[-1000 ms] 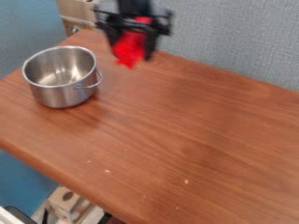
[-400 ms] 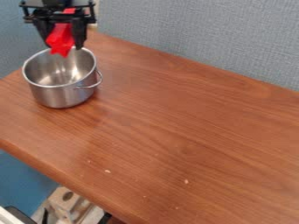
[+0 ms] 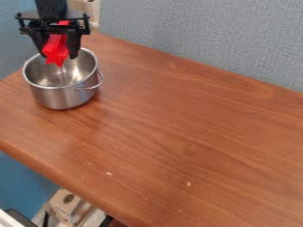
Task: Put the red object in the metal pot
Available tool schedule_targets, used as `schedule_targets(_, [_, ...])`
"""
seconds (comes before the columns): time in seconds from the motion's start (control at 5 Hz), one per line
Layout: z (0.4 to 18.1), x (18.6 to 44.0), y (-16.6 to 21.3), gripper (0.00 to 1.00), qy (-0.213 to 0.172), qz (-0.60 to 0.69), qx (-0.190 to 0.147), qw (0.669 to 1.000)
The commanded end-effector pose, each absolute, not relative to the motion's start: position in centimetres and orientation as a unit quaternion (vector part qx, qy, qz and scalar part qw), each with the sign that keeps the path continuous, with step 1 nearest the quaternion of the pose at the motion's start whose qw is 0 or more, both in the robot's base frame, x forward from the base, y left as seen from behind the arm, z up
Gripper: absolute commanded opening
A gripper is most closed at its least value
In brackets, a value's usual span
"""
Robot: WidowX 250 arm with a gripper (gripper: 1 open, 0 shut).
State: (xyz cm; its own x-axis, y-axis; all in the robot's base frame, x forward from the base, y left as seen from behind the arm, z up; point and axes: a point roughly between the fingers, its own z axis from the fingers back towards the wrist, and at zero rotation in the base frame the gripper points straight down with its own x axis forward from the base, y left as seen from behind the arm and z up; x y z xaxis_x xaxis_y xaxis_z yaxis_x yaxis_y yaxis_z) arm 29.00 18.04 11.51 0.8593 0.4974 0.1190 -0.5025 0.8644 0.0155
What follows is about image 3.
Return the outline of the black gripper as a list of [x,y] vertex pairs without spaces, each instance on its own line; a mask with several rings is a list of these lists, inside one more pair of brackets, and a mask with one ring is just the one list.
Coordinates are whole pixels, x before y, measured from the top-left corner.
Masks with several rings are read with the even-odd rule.
[[82,35],[90,34],[90,16],[68,7],[68,0],[35,0],[36,9],[18,12],[19,31],[28,34],[42,56],[50,35],[67,34],[71,59],[79,56]]

